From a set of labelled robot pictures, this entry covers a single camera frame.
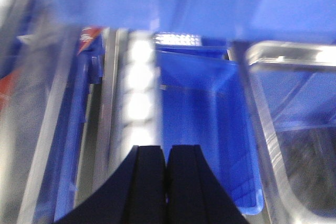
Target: blue plastic bin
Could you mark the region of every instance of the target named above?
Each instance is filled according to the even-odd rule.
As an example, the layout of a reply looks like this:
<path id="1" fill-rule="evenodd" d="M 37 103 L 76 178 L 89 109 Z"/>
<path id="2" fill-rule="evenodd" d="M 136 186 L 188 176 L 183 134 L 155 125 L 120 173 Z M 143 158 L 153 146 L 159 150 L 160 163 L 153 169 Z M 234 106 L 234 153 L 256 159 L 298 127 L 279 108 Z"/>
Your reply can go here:
<path id="1" fill-rule="evenodd" d="M 263 208 L 256 143 L 237 65 L 157 53 L 161 67 L 163 149 L 199 144 L 212 171 L 244 214 Z"/>

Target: transparent plastic container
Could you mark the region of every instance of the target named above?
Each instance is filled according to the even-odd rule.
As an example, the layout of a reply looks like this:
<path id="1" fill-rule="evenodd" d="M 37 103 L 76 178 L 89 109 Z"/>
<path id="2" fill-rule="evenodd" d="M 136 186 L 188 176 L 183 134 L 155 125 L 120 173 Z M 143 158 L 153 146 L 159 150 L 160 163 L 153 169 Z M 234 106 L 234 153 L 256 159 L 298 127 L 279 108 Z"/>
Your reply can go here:
<path id="1" fill-rule="evenodd" d="M 235 43 L 272 223 L 336 223 L 336 47 Z"/>

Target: blue storage bin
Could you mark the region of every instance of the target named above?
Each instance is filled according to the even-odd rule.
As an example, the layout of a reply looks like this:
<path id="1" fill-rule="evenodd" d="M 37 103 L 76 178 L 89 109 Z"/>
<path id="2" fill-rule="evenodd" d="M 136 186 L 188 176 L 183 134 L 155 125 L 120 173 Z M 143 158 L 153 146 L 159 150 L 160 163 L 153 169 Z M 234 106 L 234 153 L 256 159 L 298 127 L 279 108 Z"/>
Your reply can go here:
<path id="1" fill-rule="evenodd" d="M 334 0 L 55 0 L 66 22 L 245 40 L 331 43 Z"/>
<path id="2" fill-rule="evenodd" d="M 199 144 L 212 171 L 244 214 L 263 208 L 256 143 L 237 65 L 158 51 L 163 149 Z"/>

